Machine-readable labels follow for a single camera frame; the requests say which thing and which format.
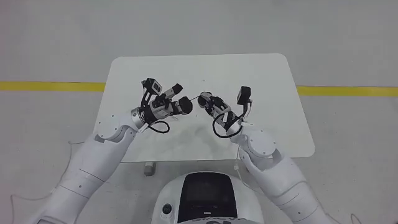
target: gray floor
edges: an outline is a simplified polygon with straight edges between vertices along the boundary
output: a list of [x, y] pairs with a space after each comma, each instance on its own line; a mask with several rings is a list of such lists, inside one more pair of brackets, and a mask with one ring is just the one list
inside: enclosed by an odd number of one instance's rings
[[[297, 85], [398, 86], [397, 0], [0, 0], [0, 80], [105, 82], [120, 56], [284, 54]], [[301, 97], [315, 154], [296, 159], [342, 223], [398, 221], [398, 99]], [[0, 223], [9, 195], [57, 183], [68, 141], [91, 132], [101, 93], [0, 91]], [[78, 223], [150, 223], [175, 176], [234, 175], [231, 161], [121, 164]], [[244, 179], [255, 185], [244, 173]], [[264, 197], [265, 221], [289, 220]], [[42, 202], [16, 200], [16, 223]]]

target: white table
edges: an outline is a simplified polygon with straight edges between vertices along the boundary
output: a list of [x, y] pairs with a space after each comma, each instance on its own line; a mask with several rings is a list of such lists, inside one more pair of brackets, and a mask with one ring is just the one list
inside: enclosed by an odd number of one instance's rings
[[[181, 55], [120, 57], [113, 61], [97, 120], [140, 105], [141, 81], [155, 78], [163, 90], [176, 83], [190, 99], [203, 91], [220, 96], [236, 114], [241, 86], [251, 87], [252, 110], [248, 121], [270, 132], [290, 157], [308, 157], [314, 143], [286, 57], [281, 54]], [[213, 134], [213, 119], [193, 101], [193, 111], [166, 121], [171, 130], [147, 130], [136, 136], [124, 162], [198, 161], [235, 159], [237, 145]]]

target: yellow tape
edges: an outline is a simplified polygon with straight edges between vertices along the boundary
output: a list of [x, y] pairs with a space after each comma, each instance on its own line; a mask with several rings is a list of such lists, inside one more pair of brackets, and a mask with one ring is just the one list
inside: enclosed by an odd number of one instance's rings
[[105, 83], [87, 82], [0, 82], [9, 91], [104, 91]]
[[[8, 91], [98, 91], [105, 83], [90, 82], [0, 82], [0, 90]], [[297, 86], [299, 95], [307, 96], [378, 96], [398, 97], [398, 87], [366, 86]]]
[[396, 87], [373, 86], [297, 86], [299, 95], [398, 97]]

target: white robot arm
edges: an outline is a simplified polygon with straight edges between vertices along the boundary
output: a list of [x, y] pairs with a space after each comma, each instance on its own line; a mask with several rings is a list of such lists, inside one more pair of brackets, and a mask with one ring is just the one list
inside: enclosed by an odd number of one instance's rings
[[198, 97], [199, 105], [220, 124], [226, 135], [239, 144], [239, 157], [254, 176], [264, 194], [277, 205], [293, 223], [331, 224], [321, 205], [295, 162], [277, 147], [277, 143], [264, 130], [256, 129], [243, 121], [251, 104], [250, 88], [243, 86], [238, 95], [238, 104], [244, 106], [241, 116], [236, 116], [221, 98], [203, 92]]
[[182, 90], [179, 84], [163, 94], [160, 94], [162, 87], [154, 79], [144, 80], [142, 86], [145, 91], [141, 106], [125, 115], [111, 115], [99, 121], [97, 130], [73, 156], [62, 181], [28, 224], [75, 223], [93, 193], [116, 170], [137, 133], [146, 127], [165, 133], [151, 125], [170, 115], [192, 111], [192, 103], [187, 97], [172, 101], [172, 97]]

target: wire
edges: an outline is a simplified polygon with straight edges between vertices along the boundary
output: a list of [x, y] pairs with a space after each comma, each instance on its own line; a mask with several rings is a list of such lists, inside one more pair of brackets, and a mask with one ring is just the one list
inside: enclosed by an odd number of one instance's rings
[[197, 99], [197, 98], [199, 98], [199, 96], [200, 96], [200, 95], [198, 95], [198, 96], [194, 97], [192, 100], [189, 100], [189, 101], [193, 101], [194, 99]]
[[62, 175], [60, 177], [60, 180], [57, 182], [56, 186], [45, 196], [43, 197], [39, 197], [39, 198], [27, 198], [27, 197], [21, 197], [20, 195], [17, 194], [11, 194], [10, 195], [10, 202], [11, 202], [11, 213], [12, 213], [12, 219], [11, 219], [11, 224], [14, 224], [14, 220], [15, 220], [15, 208], [14, 208], [14, 198], [19, 198], [19, 199], [23, 199], [23, 200], [28, 200], [31, 202], [37, 201], [37, 200], [43, 200], [46, 199], [47, 197], [51, 196], [52, 193], [54, 192], [54, 190], [60, 185], [63, 176], [65, 175], [65, 173], [67, 173], [67, 170], [69, 168], [69, 164], [70, 161], [72, 159], [72, 146], [75, 144], [83, 144], [84, 142], [70, 142], [68, 141], [68, 144], [70, 145], [70, 152], [69, 152], [69, 160], [68, 160], [68, 164], [67, 167], [65, 168], [65, 170], [62, 172]]
[[233, 134], [230, 134], [230, 135], [227, 135], [227, 136], [221, 136], [220, 134], [218, 134], [218, 133], [216, 132], [216, 126], [215, 126], [215, 124], [216, 124], [217, 119], [219, 119], [219, 118], [222, 117], [222, 116], [224, 116], [224, 115], [223, 115], [223, 114], [218, 115], [218, 116], [213, 120], [213, 124], [211, 124], [211, 126], [213, 127], [213, 132], [214, 132], [214, 134], [215, 134], [217, 137], [219, 137], [219, 138], [231, 138], [231, 137], [233, 137], [233, 136], [238, 135], [238, 134], [242, 131], [243, 126], [241, 126], [241, 127], [239, 128], [239, 130], [238, 130], [236, 133], [233, 133]]
[[[152, 127], [153, 124], [158, 124], [158, 123], [163, 123], [163, 124], [165, 124], [166, 127], [167, 127], [167, 130], [166, 130], [166, 131], [160, 131], [160, 130], [155, 129], [155, 128]], [[162, 133], [162, 134], [168, 133], [168, 132], [170, 131], [170, 126], [169, 126], [169, 124], [167, 124], [167, 122], [162, 121], [162, 120], [158, 120], [158, 121], [156, 121], [156, 122], [150, 124], [150, 125], [148, 126], [148, 128], [151, 129], [151, 130], [153, 130], [155, 133]]]
[[249, 108], [249, 112], [247, 113], [247, 115], [244, 117], [245, 119], [249, 116], [250, 112], [251, 112], [251, 104], [252, 102], [250, 101], [250, 108]]

